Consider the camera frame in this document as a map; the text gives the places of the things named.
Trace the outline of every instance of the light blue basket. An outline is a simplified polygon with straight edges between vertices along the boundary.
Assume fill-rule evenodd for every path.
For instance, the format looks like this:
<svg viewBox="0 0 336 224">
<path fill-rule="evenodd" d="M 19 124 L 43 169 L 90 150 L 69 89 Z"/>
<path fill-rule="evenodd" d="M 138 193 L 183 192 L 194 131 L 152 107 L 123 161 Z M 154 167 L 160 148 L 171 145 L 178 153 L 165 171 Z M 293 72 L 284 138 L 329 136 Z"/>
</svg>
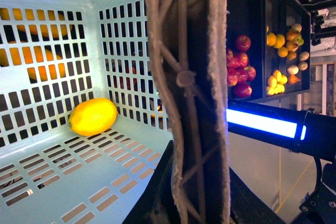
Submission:
<svg viewBox="0 0 336 224">
<path fill-rule="evenodd" d="M 0 18 L 9 63 L 0 67 L 0 223 L 121 223 L 172 139 L 148 67 L 144 0 L 0 0 L 0 8 L 9 15 Z M 68 35 L 52 38 L 55 28 Z M 50 74 L 58 66 L 65 76 Z M 116 123 L 91 137 L 71 132 L 74 107 L 97 97 L 116 104 Z"/>
</svg>

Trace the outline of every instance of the blue light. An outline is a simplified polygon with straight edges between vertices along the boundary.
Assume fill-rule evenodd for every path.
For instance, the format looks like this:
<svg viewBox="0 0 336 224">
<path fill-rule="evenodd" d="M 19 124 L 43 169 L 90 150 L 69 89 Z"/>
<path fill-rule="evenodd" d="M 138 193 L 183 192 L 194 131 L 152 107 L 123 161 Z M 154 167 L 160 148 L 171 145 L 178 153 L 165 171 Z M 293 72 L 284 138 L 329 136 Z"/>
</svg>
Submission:
<svg viewBox="0 0 336 224">
<path fill-rule="evenodd" d="M 297 123 L 268 118 L 261 115 L 255 115 L 231 109 L 226 110 L 226 120 L 230 123 L 235 123 L 256 130 L 261 130 L 290 138 L 295 137 L 297 129 Z M 304 126 L 302 129 L 301 140 L 305 138 L 305 134 L 306 127 Z"/>
<path fill-rule="evenodd" d="M 300 140 L 304 140 L 304 139 L 305 139 L 305 136 L 306 136 L 306 130 L 307 130 L 307 127 L 306 127 L 306 126 L 303 126 L 303 127 L 302 127 L 302 133 L 301 133 L 301 138 L 300 138 Z"/>
</svg>

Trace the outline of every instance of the yellow fruit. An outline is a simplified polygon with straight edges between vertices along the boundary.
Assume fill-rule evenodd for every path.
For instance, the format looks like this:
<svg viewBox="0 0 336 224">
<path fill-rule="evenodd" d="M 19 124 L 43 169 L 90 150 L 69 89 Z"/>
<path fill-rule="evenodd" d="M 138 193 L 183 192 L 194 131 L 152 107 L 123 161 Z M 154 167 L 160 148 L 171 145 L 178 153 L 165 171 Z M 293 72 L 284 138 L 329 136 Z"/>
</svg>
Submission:
<svg viewBox="0 0 336 224">
<path fill-rule="evenodd" d="M 14 43 L 15 43 L 15 41 L 10 41 L 9 42 L 9 44 L 14 44 Z M 16 65 L 21 65 L 22 61 L 21 61 L 21 58 L 20 58 L 19 49 L 16 48 L 16 47 L 10 48 L 9 52 L 10 52 L 10 56 L 12 57 L 13 65 L 15 65 L 15 66 Z M 22 52 L 23 52 L 23 57 L 25 59 L 25 64 L 31 64 L 34 61 L 35 62 L 44 62 L 43 53 L 42 53 L 42 50 L 41 50 L 40 46 L 35 46 L 34 47 L 35 60 L 33 60 L 33 55 L 31 53 L 29 47 L 23 47 Z M 54 55 L 51 51 L 45 50 L 45 53 L 46 53 L 47 61 L 53 61 L 54 60 Z M 56 55 L 56 59 L 61 60 L 62 57 Z M 8 61 L 8 57 L 7 57 L 5 49 L 0 49 L 0 64 L 2 66 L 5 66 L 5 67 L 9 66 L 9 61 Z M 55 64 L 49 65 L 48 69 L 49 69 L 50 77 L 51 77 L 52 80 L 57 79 L 57 73 L 59 73 L 59 76 L 61 78 L 65 77 L 65 75 L 66 75 L 64 63 L 59 63 L 58 64 L 58 70 L 56 70 Z M 34 80 L 37 80 L 36 71 L 35 71 L 34 68 L 28 68 L 27 71 L 28 71 L 28 75 L 29 75 L 30 78 L 32 78 Z M 41 78 L 41 81 L 47 81 L 48 80 L 46 67 L 44 67 L 44 66 L 38 67 L 38 72 L 39 72 L 39 76 Z"/>
<path fill-rule="evenodd" d="M 267 95 L 274 95 L 274 88 L 270 87 L 270 86 L 267 86 L 266 87 L 266 93 L 267 93 Z"/>
<path fill-rule="evenodd" d="M 284 85 L 287 83 L 287 81 L 288 81 L 287 76 L 282 75 L 281 80 L 278 83 Z"/>
<path fill-rule="evenodd" d="M 300 53 L 300 60 L 303 61 L 303 60 L 308 60 L 309 58 L 309 53 L 304 51 L 302 53 Z"/>
<path fill-rule="evenodd" d="M 280 47 L 280 48 L 278 49 L 278 56 L 284 58 L 284 57 L 287 56 L 287 54 L 288 54 L 288 50 L 287 50 L 286 47 Z"/>
<path fill-rule="evenodd" d="M 305 71 L 308 68 L 308 63 L 306 63 L 305 61 L 302 61 L 298 64 L 298 68 L 301 71 Z"/>
<path fill-rule="evenodd" d="M 276 42 L 275 42 L 275 44 L 273 45 L 273 47 L 276 48 L 276 49 L 279 49 L 279 48 L 282 47 L 284 44 L 285 44 L 285 41 L 283 40 L 282 35 L 281 35 L 281 34 L 278 34 L 278 35 L 276 36 Z"/>
<path fill-rule="evenodd" d="M 79 104 L 69 118 L 69 127 L 79 135 L 91 136 L 110 128 L 117 118 L 117 108 L 106 98 Z"/>
<path fill-rule="evenodd" d="M 279 94 L 282 94 L 285 92 L 285 86 L 282 84 L 277 84 L 276 89 L 278 90 Z"/>
<path fill-rule="evenodd" d="M 267 86 L 275 88 L 277 86 L 277 79 L 274 76 L 271 76 L 267 79 Z"/>
<path fill-rule="evenodd" d="M 284 35 L 278 34 L 277 36 L 282 40 L 282 43 L 284 45 L 286 43 L 286 39 L 285 39 Z"/>
<path fill-rule="evenodd" d="M 296 65 L 291 65 L 290 67 L 287 68 L 287 72 L 289 74 L 297 74 L 299 72 L 299 68 Z"/>
<path fill-rule="evenodd" d="M 302 26 L 300 24 L 294 24 L 292 25 L 292 29 L 298 31 L 299 33 L 302 31 Z"/>
<path fill-rule="evenodd" d="M 274 33 L 269 33 L 267 35 L 267 41 L 268 41 L 267 45 L 272 47 L 275 44 L 275 42 L 277 41 L 277 36 L 275 36 Z"/>
<path fill-rule="evenodd" d="M 275 77 L 275 79 L 277 79 L 277 82 L 281 80 L 282 74 L 279 70 L 275 70 L 272 75 Z"/>
<path fill-rule="evenodd" d="M 36 20 L 36 18 L 34 17 L 33 10 L 25 9 L 25 13 L 27 16 L 27 20 Z M 56 20 L 55 12 L 53 10 L 48 10 L 47 13 L 48 13 L 49 20 Z M 15 20 L 23 20 L 23 16 L 22 16 L 20 9 L 13 9 L 13 15 L 14 15 Z M 0 8 L 0 17 L 2 20 L 10 20 L 8 9 Z M 39 20 L 46 20 L 43 10 L 37 10 L 37 18 Z M 65 17 L 62 14 L 58 14 L 58 19 L 65 20 Z M 29 25 L 28 28 L 29 28 L 28 30 L 30 31 L 30 33 L 34 35 L 38 35 L 38 27 L 36 25 Z M 50 28 L 51 28 L 52 37 L 58 38 L 59 34 L 58 34 L 57 25 L 50 25 Z M 17 29 L 19 31 L 26 31 L 26 27 L 24 25 L 17 25 Z M 40 30 L 41 30 L 43 37 L 49 37 L 47 25 L 40 25 Z M 60 25 L 60 30 L 61 30 L 62 36 L 65 36 L 68 34 L 66 25 Z"/>
<path fill-rule="evenodd" d="M 288 51 L 295 52 L 296 50 L 298 50 L 299 45 L 294 43 L 293 41 L 287 40 L 286 48 L 287 48 Z"/>
<path fill-rule="evenodd" d="M 287 59 L 288 60 L 294 60 L 294 59 L 296 59 L 296 56 L 297 56 L 296 52 L 290 51 L 290 52 L 288 52 Z"/>
</svg>

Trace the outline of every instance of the shelf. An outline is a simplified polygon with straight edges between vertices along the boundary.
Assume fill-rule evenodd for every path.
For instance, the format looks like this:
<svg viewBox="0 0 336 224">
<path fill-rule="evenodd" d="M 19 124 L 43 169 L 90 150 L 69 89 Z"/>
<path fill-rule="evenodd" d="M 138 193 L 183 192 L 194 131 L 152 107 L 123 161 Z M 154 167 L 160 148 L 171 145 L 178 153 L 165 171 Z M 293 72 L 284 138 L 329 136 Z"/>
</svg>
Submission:
<svg viewBox="0 0 336 224">
<path fill-rule="evenodd" d="M 253 66 L 257 75 L 250 83 L 253 92 L 246 101 L 266 102 L 280 99 L 284 96 L 294 95 L 309 90 L 309 67 L 305 71 L 300 71 L 297 76 L 301 82 L 289 85 L 286 84 L 284 94 L 266 95 L 267 79 L 273 71 L 279 69 L 282 74 L 287 74 L 287 67 L 297 65 L 296 60 L 288 61 L 280 58 L 277 50 L 266 45 L 266 26 L 269 32 L 283 34 L 286 36 L 291 25 L 300 23 L 303 27 L 301 35 L 305 43 L 297 50 L 310 52 L 310 14 L 299 2 L 299 0 L 228 0 L 228 10 L 230 14 L 227 18 L 227 47 L 234 49 L 234 41 L 239 35 L 247 35 L 251 38 L 251 47 L 247 51 L 249 65 Z M 231 90 L 229 98 L 234 99 Z"/>
</svg>

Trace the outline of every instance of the apple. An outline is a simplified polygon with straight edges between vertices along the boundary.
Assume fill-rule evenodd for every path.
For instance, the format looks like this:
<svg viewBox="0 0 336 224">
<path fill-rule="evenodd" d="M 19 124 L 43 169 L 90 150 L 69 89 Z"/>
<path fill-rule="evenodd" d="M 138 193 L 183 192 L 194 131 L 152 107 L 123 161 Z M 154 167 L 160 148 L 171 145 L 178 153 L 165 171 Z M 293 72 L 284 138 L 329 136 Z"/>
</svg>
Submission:
<svg viewBox="0 0 336 224">
<path fill-rule="evenodd" d="M 234 58 L 237 57 L 239 59 L 239 66 L 240 68 L 244 68 L 248 64 L 248 56 L 244 52 L 234 52 Z"/>
<path fill-rule="evenodd" d="M 252 94 L 252 88 L 246 83 L 239 83 L 233 88 L 233 94 L 238 98 L 247 98 Z"/>
<path fill-rule="evenodd" d="M 247 80 L 246 81 L 253 81 L 254 78 L 256 77 L 256 69 L 252 66 L 246 66 L 244 67 L 244 70 L 247 73 Z"/>
<path fill-rule="evenodd" d="M 246 52 L 251 46 L 251 40 L 246 35 L 239 35 L 235 41 L 235 47 L 241 52 Z"/>
<path fill-rule="evenodd" d="M 248 78 L 247 72 L 243 68 L 236 69 L 236 72 L 238 83 L 244 83 Z"/>
<path fill-rule="evenodd" d="M 240 58 L 233 57 L 229 62 L 226 62 L 227 68 L 238 68 L 240 66 Z"/>
<path fill-rule="evenodd" d="M 228 68 L 227 69 L 227 85 L 229 87 L 233 87 L 238 82 L 237 79 L 237 72 L 234 68 Z"/>
</svg>

